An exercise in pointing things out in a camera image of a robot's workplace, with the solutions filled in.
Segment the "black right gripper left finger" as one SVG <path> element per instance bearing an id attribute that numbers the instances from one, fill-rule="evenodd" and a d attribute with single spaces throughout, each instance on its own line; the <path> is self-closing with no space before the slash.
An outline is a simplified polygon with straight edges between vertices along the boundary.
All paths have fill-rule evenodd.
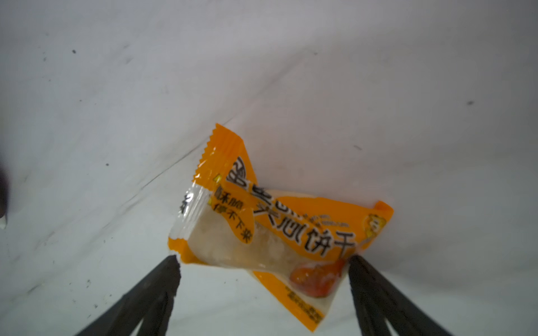
<path id="1" fill-rule="evenodd" d="M 166 257 L 80 335 L 165 335 L 181 280 L 176 256 Z"/>

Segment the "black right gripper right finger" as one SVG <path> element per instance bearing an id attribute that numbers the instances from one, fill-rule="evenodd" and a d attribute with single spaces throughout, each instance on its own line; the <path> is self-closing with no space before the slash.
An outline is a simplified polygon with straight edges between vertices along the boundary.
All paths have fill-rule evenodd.
<path id="1" fill-rule="evenodd" d="M 449 335 L 375 267 L 361 256 L 350 259 L 348 271 L 358 324 L 363 335 Z"/>

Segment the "yellow orange biscuit packet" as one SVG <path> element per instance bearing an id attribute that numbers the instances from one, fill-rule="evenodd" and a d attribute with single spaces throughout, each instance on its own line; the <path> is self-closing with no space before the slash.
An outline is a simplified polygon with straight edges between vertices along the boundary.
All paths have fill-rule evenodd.
<path id="1" fill-rule="evenodd" d="M 217 125 L 186 191 L 168 247 L 184 264 L 242 269 L 308 330 L 324 320 L 347 274 L 393 216 L 258 184 L 244 141 Z"/>

